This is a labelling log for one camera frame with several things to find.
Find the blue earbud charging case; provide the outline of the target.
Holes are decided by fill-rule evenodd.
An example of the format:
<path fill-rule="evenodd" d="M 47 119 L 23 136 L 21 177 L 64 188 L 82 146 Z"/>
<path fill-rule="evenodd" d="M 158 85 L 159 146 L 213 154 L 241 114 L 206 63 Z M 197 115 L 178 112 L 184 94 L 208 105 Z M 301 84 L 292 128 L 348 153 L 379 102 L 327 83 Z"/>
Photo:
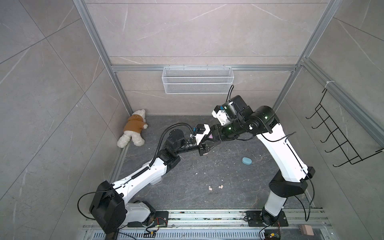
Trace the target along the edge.
<path fill-rule="evenodd" d="M 247 158 L 247 157 L 243 157 L 242 158 L 242 163 L 245 164 L 245 165 L 251 165 L 252 164 L 252 159 L 250 158 Z"/>

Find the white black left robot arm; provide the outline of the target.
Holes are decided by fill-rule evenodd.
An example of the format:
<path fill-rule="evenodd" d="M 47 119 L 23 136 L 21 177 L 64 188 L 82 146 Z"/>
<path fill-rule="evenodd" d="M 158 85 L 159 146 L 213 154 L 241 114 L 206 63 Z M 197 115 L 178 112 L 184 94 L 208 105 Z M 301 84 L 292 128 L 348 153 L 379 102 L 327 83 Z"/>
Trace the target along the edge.
<path fill-rule="evenodd" d="M 150 225 L 156 210 L 148 202 L 132 203 L 131 199 L 149 184 L 157 184 L 181 160 L 180 154 L 198 151 L 201 156 L 218 145 L 224 136 L 220 124 L 209 126 L 178 123 L 166 128 L 160 137 L 154 157 L 131 175 L 114 183 L 102 182 L 91 192 L 90 220 L 96 221 L 105 234 L 118 232 L 121 225 Z"/>

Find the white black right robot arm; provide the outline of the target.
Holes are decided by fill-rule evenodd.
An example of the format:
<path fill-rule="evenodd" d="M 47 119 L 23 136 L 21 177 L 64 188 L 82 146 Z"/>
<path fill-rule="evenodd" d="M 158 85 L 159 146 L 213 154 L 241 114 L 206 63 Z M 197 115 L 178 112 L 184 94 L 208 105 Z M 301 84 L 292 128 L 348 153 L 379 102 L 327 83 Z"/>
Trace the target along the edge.
<path fill-rule="evenodd" d="M 263 224 L 273 225 L 287 199 L 305 193 L 315 169 L 308 167 L 297 155 L 272 108 L 261 106 L 253 111 L 249 106 L 237 107 L 234 102 L 229 102 L 216 106 L 212 115 L 220 122 L 211 128 L 214 140 L 237 140 L 241 134 L 250 133 L 264 144 L 278 165 L 279 170 L 269 184 L 269 197 L 261 212 Z"/>

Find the white digital scale device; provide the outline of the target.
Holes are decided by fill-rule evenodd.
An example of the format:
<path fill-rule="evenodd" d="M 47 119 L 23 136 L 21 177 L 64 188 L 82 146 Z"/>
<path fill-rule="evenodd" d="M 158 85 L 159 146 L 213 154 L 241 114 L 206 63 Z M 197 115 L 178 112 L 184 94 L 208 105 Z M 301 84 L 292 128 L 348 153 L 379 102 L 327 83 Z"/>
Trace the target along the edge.
<path fill-rule="evenodd" d="M 163 180 L 163 177 L 156 178 L 155 180 L 153 180 L 152 182 L 150 182 L 150 185 L 151 185 L 151 186 L 154 186 L 154 185 L 160 183 L 162 180 Z"/>

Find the white teddy bear brown hoodie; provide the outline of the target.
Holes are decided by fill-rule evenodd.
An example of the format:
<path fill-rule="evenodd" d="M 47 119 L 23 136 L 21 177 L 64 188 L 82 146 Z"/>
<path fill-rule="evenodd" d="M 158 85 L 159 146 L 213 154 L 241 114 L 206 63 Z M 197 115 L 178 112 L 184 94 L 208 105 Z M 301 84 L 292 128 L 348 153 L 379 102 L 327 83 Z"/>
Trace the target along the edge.
<path fill-rule="evenodd" d="M 123 135 L 117 142 L 119 148 L 125 148 L 130 141 L 137 147 L 141 147 L 145 144 L 145 140 L 141 136 L 142 130 L 148 128 L 145 116 L 146 110 L 142 109 L 135 111 L 132 116 L 128 118 L 123 129 Z"/>

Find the pink eraser block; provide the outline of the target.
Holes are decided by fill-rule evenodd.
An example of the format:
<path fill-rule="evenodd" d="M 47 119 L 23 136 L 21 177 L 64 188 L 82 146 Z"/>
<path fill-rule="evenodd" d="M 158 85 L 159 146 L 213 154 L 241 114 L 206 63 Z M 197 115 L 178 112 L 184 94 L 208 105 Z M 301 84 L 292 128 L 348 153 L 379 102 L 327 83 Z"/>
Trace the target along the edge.
<path fill-rule="evenodd" d="M 304 236 L 314 236 L 313 228 L 310 225 L 300 225 L 299 226 L 300 232 Z"/>

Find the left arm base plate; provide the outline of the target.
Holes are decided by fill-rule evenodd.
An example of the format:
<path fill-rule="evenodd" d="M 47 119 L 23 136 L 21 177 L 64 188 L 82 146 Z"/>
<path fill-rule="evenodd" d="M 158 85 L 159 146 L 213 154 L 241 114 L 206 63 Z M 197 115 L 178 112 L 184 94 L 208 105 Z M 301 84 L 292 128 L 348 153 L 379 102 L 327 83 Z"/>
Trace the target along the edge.
<path fill-rule="evenodd" d="M 130 222 L 128 223 L 128 228 L 141 228 L 141 227 L 148 227 L 148 226 L 154 226 L 157 222 L 160 224 L 164 224 L 165 222 L 168 222 L 169 218 L 169 211 L 157 211 L 152 217 L 150 216 L 149 220 L 145 220 L 144 222 Z"/>

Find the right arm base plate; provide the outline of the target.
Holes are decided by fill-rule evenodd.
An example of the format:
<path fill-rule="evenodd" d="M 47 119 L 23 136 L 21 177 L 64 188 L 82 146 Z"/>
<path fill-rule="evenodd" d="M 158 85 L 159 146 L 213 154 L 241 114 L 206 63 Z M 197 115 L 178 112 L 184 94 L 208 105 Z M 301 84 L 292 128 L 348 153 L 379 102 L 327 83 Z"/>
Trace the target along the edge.
<path fill-rule="evenodd" d="M 272 216 L 266 211 L 246 211 L 244 221 L 248 223 L 249 227 L 289 226 L 284 211 L 281 211 L 277 216 Z"/>

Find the aluminium rail front frame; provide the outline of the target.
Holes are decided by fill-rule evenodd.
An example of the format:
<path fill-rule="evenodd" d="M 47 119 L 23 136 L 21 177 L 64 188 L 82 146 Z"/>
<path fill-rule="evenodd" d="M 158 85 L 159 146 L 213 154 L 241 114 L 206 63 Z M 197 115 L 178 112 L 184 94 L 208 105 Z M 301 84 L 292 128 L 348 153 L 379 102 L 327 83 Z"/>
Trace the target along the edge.
<path fill-rule="evenodd" d="M 94 221 L 81 224 L 76 240 L 336 240 L 325 211 L 314 209 L 308 221 L 301 209 L 285 209 L 288 227 L 249 227 L 246 211 L 256 209 L 161 210 L 169 211 L 168 222 L 152 228 L 128 228 L 105 234 Z M 310 225 L 314 236 L 304 236 L 300 225 Z"/>

